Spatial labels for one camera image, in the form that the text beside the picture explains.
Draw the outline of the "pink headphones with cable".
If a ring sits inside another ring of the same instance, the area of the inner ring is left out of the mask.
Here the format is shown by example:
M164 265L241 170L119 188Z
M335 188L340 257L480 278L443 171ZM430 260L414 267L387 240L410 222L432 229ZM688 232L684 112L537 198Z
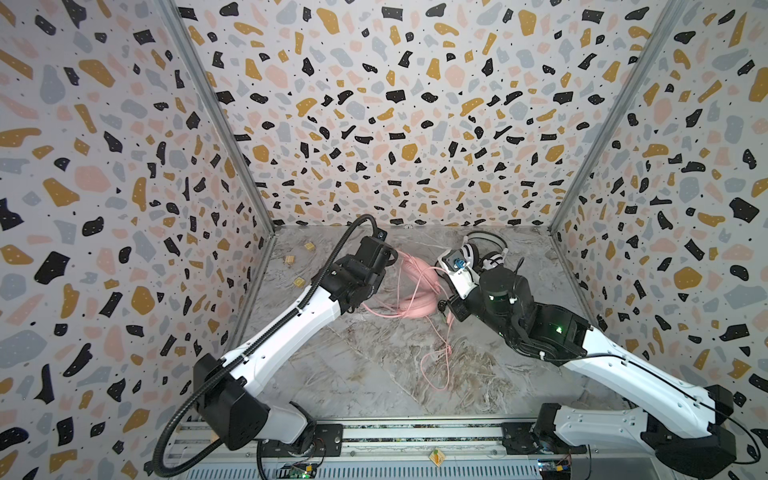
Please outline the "pink headphones with cable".
M449 341L454 323L452 313L446 314L446 328L442 333L434 323L432 316L438 312L438 304L441 299L447 300L448 290L441 284L439 273L446 273L441 267L431 266L425 260L406 252L397 251L399 272L397 274L397 290L400 290L403 277L406 277L413 283L413 291L408 297L402 298L400 293L396 293L396 305L391 306L378 301L384 309L380 312L370 308L366 303L362 306L364 309L379 318L396 320L426 320L441 343L441 348L426 353L419 362L419 369L422 377L428 386L435 391L446 391L451 384L451 356L453 349ZM443 361L445 365L445 384L436 386L427 375L426 363L437 364Z

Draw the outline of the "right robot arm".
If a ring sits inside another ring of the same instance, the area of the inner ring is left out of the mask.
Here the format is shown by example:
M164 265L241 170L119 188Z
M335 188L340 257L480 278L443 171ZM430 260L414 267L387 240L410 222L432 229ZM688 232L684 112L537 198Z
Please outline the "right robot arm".
M735 463L736 439L723 426L733 412L729 390L692 385L635 357L585 318L535 301L527 279L508 268L477 273L458 263L446 277L456 320L476 317L518 354L589 377L632 405L584 410L545 403L513 451L565 454L603 446L645 452L698 479Z

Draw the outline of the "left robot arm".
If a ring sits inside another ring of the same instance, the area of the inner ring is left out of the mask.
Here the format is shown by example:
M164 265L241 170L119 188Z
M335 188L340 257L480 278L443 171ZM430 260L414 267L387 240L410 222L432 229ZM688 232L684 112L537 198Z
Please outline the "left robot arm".
M278 441L304 451L314 433L315 420L294 402L263 403L258 395L279 368L320 329L371 298L381 285L385 269L397 260L396 250L379 230L364 236L354 254L334 261L309 302L294 302L281 318L238 348L216 359L204 355L193 369L193 386L199 389L224 367L240 363L211 390L195 401L194 409L230 450L253 440Z

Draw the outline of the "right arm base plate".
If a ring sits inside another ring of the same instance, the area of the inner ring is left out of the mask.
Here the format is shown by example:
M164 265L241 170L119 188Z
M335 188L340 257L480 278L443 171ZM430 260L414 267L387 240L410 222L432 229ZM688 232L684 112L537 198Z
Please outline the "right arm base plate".
M501 430L502 445L508 455L587 453L585 445L568 444L552 428L538 427L534 422L505 422Z

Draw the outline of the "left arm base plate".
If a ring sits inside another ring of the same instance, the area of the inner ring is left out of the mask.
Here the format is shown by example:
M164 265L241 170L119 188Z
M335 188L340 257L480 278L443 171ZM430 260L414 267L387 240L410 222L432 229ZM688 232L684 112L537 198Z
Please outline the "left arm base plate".
M261 444L262 456L290 460L335 458L341 455L343 437L344 425L341 423L310 424L294 443L264 441Z

